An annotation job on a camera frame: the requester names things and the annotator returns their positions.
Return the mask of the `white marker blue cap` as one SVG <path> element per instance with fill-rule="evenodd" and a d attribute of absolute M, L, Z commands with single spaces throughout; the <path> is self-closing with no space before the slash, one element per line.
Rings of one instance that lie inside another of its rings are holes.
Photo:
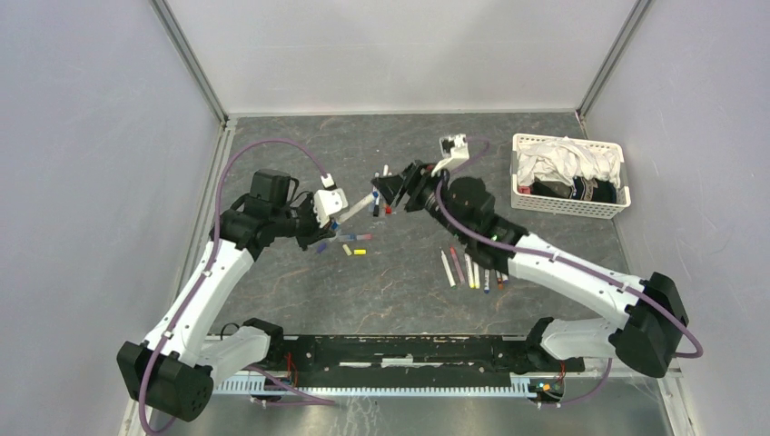
<path fill-rule="evenodd" d="M 357 203 L 355 203 L 353 206 L 350 206 L 347 211 L 331 220 L 331 229 L 336 230 L 342 223 L 345 223 L 357 213 L 360 213 L 364 209 L 367 209 L 370 205 L 373 205 L 378 199 L 378 196 L 379 195 L 377 193 L 371 192 Z"/>

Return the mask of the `white marker pale yellow cap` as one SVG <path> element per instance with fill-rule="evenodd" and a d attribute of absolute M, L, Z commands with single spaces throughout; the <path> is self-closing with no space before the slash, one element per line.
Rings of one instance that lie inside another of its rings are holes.
<path fill-rule="evenodd" d="M 470 257 L 467 253 L 464 253 L 464 260 L 467 270 L 467 279 L 470 289 L 475 289 L 475 281 L 474 281 L 474 273 L 473 273 L 473 267 L 472 262 L 470 260 Z"/>

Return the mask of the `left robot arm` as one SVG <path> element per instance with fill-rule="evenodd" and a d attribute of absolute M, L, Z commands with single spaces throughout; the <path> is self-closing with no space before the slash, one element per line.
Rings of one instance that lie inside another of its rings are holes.
<path fill-rule="evenodd" d="M 371 190 L 350 204 L 329 175 L 322 181 L 322 189 L 294 204 L 297 179 L 259 170 L 250 190 L 220 212 L 202 259 L 171 308 L 140 343 L 125 342 L 117 354 L 127 391 L 143 410 L 193 421 L 214 389 L 236 372 L 288 362 L 283 329 L 270 322 L 250 319 L 213 345 L 205 339 L 236 284 L 275 240 L 293 239 L 306 250 L 379 198 Z"/>

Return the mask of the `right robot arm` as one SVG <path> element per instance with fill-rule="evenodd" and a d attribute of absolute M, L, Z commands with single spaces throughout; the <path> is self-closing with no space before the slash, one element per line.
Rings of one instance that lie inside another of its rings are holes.
<path fill-rule="evenodd" d="M 495 211 L 495 198 L 479 178 L 431 174 L 416 161 L 396 177 L 393 202 L 426 211 L 453 234 L 471 261 L 557 292 L 596 314 L 594 319 L 538 321 L 524 347 L 527 364 L 546 371 L 577 358 L 619 360 L 643 375 L 661 378 L 675 358 L 697 359 L 702 343 L 689 330 L 675 282 L 616 272 L 558 249 Z"/>

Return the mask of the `pink pen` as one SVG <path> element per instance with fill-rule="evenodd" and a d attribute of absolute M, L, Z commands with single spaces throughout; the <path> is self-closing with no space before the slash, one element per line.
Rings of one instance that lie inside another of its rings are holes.
<path fill-rule="evenodd" d="M 457 272 L 459 283 L 460 284 L 465 284 L 466 283 L 466 279 L 465 279 L 465 275 L 464 275 L 464 273 L 462 271 L 461 264 L 459 262 L 459 257 L 458 257 L 457 251 L 455 250 L 455 248 L 453 246 L 450 246 L 449 247 L 449 252 L 450 252 L 453 264 L 455 266 L 456 272 Z"/>

